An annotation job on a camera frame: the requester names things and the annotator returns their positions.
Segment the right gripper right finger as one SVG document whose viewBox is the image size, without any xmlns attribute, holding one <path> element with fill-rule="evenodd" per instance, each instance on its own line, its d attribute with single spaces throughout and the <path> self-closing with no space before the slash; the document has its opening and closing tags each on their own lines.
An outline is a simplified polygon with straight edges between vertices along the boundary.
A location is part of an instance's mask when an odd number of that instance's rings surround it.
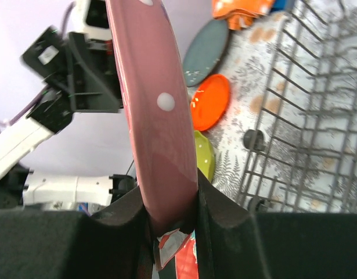
<svg viewBox="0 0 357 279">
<path fill-rule="evenodd" d="M 200 278 L 357 278 L 357 214 L 248 212 L 198 178 Z"/>
</svg>

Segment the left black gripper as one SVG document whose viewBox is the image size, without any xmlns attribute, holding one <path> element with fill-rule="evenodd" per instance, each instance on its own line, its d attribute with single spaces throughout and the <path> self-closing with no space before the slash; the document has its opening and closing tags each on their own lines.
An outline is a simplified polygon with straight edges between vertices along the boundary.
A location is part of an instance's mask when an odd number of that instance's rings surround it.
<svg viewBox="0 0 357 279">
<path fill-rule="evenodd" d="M 21 59 L 47 84 L 66 93 L 75 112 L 117 113 L 123 107 L 110 40 L 89 39 L 77 32 L 63 38 L 50 26 Z"/>
</svg>

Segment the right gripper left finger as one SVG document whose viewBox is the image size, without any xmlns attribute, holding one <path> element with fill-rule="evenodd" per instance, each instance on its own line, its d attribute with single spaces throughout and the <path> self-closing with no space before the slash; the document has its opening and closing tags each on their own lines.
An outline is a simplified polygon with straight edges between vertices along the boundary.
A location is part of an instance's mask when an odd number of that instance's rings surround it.
<svg viewBox="0 0 357 279">
<path fill-rule="evenodd" d="M 0 211 L 0 278 L 151 278 L 146 212 L 134 189 L 93 216 Z"/>
</svg>

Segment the orange plate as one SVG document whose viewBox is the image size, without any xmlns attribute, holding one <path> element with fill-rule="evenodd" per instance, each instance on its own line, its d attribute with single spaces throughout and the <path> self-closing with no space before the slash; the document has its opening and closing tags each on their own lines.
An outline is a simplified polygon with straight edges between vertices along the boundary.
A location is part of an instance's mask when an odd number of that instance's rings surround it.
<svg viewBox="0 0 357 279">
<path fill-rule="evenodd" d="M 206 78 L 196 90 L 190 102 L 193 127 L 206 131 L 219 122 L 230 100 L 229 80 L 221 74 Z"/>
</svg>

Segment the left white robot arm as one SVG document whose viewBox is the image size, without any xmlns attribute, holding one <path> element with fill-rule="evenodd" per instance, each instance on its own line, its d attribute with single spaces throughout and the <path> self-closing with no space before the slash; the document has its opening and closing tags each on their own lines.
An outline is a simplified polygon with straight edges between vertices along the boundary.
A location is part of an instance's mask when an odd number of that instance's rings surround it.
<svg viewBox="0 0 357 279">
<path fill-rule="evenodd" d="M 120 113 L 122 94 L 109 31 L 84 33 L 47 28 L 22 54 L 22 61 L 44 82 L 44 89 L 0 133 L 0 186 L 24 206 L 65 202 L 109 206 L 136 186 L 135 166 L 123 174 L 70 175 L 87 166 L 57 151 L 48 159 L 21 165 L 40 144 L 62 132 L 76 113 Z"/>
</svg>

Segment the red and teal floral plate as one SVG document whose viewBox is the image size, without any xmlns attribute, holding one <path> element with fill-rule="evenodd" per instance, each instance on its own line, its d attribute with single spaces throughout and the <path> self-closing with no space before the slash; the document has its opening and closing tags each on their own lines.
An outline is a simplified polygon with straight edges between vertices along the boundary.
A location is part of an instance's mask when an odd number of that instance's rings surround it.
<svg viewBox="0 0 357 279">
<path fill-rule="evenodd" d="M 199 279 L 195 232 L 169 231 L 153 242 L 153 278 Z"/>
</svg>

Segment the green polka dot scalloped plate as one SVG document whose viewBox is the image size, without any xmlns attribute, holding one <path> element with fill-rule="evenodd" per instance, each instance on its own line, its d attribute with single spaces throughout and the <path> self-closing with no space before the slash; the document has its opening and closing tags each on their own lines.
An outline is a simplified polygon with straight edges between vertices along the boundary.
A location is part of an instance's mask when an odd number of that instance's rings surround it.
<svg viewBox="0 0 357 279">
<path fill-rule="evenodd" d="M 215 153 L 212 144 L 200 131 L 194 131 L 197 167 L 212 182 L 215 171 Z"/>
</svg>

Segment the floral table mat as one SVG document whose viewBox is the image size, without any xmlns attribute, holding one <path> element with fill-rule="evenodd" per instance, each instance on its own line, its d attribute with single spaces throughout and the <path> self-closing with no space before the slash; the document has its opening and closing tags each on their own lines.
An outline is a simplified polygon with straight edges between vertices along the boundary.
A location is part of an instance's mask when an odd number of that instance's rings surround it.
<svg viewBox="0 0 357 279">
<path fill-rule="evenodd" d="M 275 13 L 249 30 L 234 32 L 218 68 L 218 73 L 230 82 L 230 104 L 220 121 L 205 135 L 216 156 L 213 185 L 234 201 L 248 154 L 244 135 L 257 120 L 277 33 L 287 14 L 288 11 Z"/>
</svg>

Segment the dark teal plate upper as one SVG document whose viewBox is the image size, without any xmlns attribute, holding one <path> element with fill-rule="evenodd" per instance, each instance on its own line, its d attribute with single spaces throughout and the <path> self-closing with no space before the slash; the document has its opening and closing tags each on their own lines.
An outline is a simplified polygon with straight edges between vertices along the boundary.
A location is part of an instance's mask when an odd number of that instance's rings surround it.
<svg viewBox="0 0 357 279">
<path fill-rule="evenodd" d="M 227 47 L 229 34 L 226 20 L 210 20 L 196 34 L 183 59 L 187 87 L 200 84 L 210 75 Z"/>
</svg>

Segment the orange patterned cloth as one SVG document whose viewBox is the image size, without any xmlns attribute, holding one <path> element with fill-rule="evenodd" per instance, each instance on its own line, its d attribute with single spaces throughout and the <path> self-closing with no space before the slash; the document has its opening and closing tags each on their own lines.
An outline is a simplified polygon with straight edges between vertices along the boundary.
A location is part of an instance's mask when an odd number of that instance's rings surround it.
<svg viewBox="0 0 357 279">
<path fill-rule="evenodd" d="M 230 30 L 241 30 L 253 24 L 254 19 L 267 15 L 274 0 L 213 0 L 212 17 L 226 20 Z"/>
</svg>

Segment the teal cloth under orange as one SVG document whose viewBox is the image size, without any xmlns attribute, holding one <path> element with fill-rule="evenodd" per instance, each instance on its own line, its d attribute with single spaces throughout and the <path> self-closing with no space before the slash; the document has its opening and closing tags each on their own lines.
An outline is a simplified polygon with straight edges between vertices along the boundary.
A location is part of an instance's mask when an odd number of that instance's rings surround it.
<svg viewBox="0 0 357 279">
<path fill-rule="evenodd" d="M 288 9 L 288 0 L 275 0 L 271 12 L 281 12 Z"/>
</svg>

